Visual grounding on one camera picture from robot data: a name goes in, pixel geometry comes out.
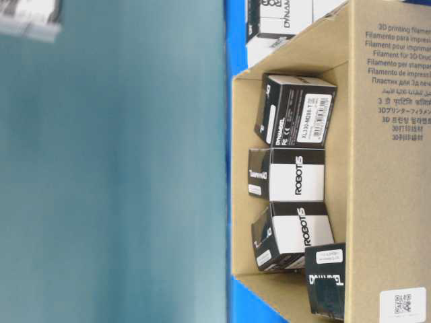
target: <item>dynamixel logo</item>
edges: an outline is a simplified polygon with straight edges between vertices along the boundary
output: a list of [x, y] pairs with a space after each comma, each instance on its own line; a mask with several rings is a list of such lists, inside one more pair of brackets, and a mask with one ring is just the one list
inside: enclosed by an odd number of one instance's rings
[[310, 285], [314, 285], [316, 279], [334, 279], [337, 286], [344, 286], [344, 283], [341, 281], [340, 275], [310, 275]]
[[268, 173], [267, 172], [262, 172], [262, 173], [256, 173], [252, 170], [248, 171], [250, 173], [250, 177], [251, 178], [260, 178], [261, 180], [266, 180], [268, 177]]
[[281, 0], [261, 0], [261, 5], [265, 7], [281, 7]]
[[283, 137], [283, 130], [284, 130], [284, 118], [282, 118], [278, 124], [277, 139], [275, 140], [275, 144], [277, 146], [281, 145], [281, 137]]
[[284, 28], [290, 28], [290, 0], [284, 1]]
[[296, 209], [299, 215], [299, 220], [301, 221], [301, 230], [302, 230], [302, 237], [304, 238], [304, 245], [306, 247], [311, 246], [311, 239], [310, 239], [310, 231], [308, 230], [308, 223], [306, 220], [306, 214], [305, 209], [303, 207], [300, 207]]
[[296, 176], [295, 176], [295, 195], [302, 195], [302, 167], [304, 165], [304, 158], [296, 156]]

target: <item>cardboard box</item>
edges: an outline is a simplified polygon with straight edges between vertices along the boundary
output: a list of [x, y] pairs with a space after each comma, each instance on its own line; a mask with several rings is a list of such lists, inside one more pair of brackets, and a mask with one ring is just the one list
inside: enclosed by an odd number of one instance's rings
[[323, 202], [271, 203], [251, 225], [260, 271], [291, 271], [305, 266], [308, 246], [332, 244]]
[[307, 247], [305, 265], [311, 312], [344, 320], [345, 244]]
[[323, 201], [324, 149], [250, 149], [248, 193], [269, 201]]
[[323, 148], [336, 93], [315, 77], [265, 75], [255, 132], [271, 147]]
[[[251, 223], [266, 207], [248, 194], [245, 172], [248, 149], [265, 147], [253, 133], [262, 77], [309, 75], [337, 86], [325, 143], [325, 203], [335, 241], [346, 242], [345, 321], [390, 322], [392, 291], [407, 295], [399, 290], [410, 288], [418, 289], [415, 317], [431, 318], [423, 298], [431, 290], [431, 124], [420, 115], [429, 107], [419, 105], [430, 88], [426, 77], [414, 76], [430, 47], [430, 17], [427, 6], [351, 0], [233, 81], [231, 270], [290, 323], [321, 319], [310, 313], [305, 277], [259, 272], [250, 247]], [[385, 34], [395, 39], [383, 40]], [[370, 66], [369, 59], [397, 66]]]

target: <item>black and white box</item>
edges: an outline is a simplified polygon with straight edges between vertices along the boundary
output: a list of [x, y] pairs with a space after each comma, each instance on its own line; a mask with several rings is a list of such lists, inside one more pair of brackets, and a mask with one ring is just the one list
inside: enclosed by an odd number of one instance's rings
[[265, 75], [255, 132], [271, 147], [323, 148], [336, 93], [315, 77]]
[[291, 39], [312, 23], [312, 0], [246, 0], [247, 45]]
[[323, 201], [324, 149], [250, 149], [248, 193], [271, 202]]
[[305, 268], [311, 312], [344, 320], [345, 244], [306, 248]]
[[306, 247], [333, 243], [324, 202], [270, 203], [251, 233], [260, 271], [302, 269]]

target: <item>white label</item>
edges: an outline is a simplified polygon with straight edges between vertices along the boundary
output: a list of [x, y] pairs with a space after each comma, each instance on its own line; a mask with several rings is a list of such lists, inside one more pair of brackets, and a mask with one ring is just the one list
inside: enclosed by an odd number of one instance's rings
[[274, 120], [275, 120], [275, 109], [276, 107], [272, 104], [271, 109], [269, 110], [269, 120], [268, 120], [268, 127], [267, 127], [267, 143], [271, 144], [272, 140], [272, 132], [274, 129]]
[[323, 141], [331, 102], [332, 96], [329, 94], [305, 95], [297, 142], [321, 143]]
[[318, 264], [337, 264], [343, 262], [343, 250], [319, 251], [316, 253], [316, 262]]
[[426, 289], [411, 288], [380, 293], [380, 323], [426, 321]]
[[297, 261], [293, 262], [285, 269], [302, 269], [305, 268], [305, 257], [299, 258]]
[[271, 260], [271, 251], [267, 250], [264, 253], [262, 253], [259, 257], [256, 258], [257, 265], [260, 267], [266, 262]]
[[257, 186], [257, 185], [249, 184], [248, 185], [248, 191], [252, 194], [262, 195], [262, 188], [260, 186]]

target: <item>teal surface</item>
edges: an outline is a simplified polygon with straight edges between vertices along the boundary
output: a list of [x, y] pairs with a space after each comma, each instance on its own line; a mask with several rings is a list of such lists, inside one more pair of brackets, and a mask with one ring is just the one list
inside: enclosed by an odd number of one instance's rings
[[0, 322], [225, 322], [222, 1], [0, 36]]

